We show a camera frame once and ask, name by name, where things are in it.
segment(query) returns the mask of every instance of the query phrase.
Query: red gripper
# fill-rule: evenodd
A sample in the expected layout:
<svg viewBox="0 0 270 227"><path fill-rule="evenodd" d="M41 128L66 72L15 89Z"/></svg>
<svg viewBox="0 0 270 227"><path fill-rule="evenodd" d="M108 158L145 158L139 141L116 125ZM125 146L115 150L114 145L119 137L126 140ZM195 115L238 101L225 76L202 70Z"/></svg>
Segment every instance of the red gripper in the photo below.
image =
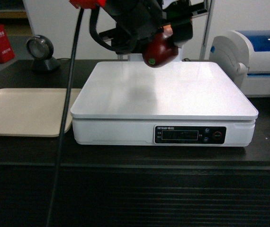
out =
<svg viewBox="0 0 270 227"><path fill-rule="evenodd" d="M83 8L83 9L96 9L97 6L104 7L106 5L107 0L70 0L70 3L75 8Z"/></svg>

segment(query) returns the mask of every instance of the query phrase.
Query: red button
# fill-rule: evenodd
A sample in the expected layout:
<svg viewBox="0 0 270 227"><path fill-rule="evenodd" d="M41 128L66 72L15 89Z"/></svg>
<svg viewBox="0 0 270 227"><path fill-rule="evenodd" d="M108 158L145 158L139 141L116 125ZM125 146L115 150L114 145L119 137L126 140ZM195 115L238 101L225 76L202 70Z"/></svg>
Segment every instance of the red button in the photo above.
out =
<svg viewBox="0 0 270 227"><path fill-rule="evenodd" d="M213 139L220 140L222 138L222 133L219 131L216 131L213 133Z"/></svg>

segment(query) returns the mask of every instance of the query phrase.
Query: scale button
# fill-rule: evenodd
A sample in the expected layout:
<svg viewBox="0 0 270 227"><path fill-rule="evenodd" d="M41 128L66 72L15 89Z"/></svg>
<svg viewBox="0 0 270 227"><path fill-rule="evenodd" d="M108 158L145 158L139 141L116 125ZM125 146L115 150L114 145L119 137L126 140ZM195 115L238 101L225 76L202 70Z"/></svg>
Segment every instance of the scale button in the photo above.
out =
<svg viewBox="0 0 270 227"><path fill-rule="evenodd" d="M223 136L222 133L219 131L216 131L213 133L213 139L215 139L215 140L220 140L222 138L222 136Z"/></svg>
<svg viewBox="0 0 270 227"><path fill-rule="evenodd" d="M202 139L202 142L203 142L203 143L209 143L209 141L210 141L210 138L209 138L209 137L204 137L204 138Z"/></svg>
<svg viewBox="0 0 270 227"><path fill-rule="evenodd" d="M210 131L211 131L211 130L210 130L209 128L206 128L206 129L205 129L205 133L210 133Z"/></svg>

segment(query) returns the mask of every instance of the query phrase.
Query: blue printer lid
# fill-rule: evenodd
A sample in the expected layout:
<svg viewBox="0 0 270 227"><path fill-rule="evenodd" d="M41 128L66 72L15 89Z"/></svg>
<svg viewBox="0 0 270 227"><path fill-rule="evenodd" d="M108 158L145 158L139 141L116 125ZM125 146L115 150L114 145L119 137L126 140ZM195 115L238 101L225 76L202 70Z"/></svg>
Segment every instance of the blue printer lid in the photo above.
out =
<svg viewBox="0 0 270 227"><path fill-rule="evenodd" d="M247 37L255 52L270 51L270 30L265 31L237 31Z"/></svg>

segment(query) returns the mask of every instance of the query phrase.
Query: receipt printer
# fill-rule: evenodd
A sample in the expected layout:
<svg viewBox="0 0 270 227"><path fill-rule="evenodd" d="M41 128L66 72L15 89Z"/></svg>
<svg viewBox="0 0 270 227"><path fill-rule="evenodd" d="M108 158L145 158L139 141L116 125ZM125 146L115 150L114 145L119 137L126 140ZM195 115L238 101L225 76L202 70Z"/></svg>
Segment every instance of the receipt printer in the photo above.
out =
<svg viewBox="0 0 270 227"><path fill-rule="evenodd" d="M216 62L248 97L270 97L270 30L228 31L213 40Z"/></svg>

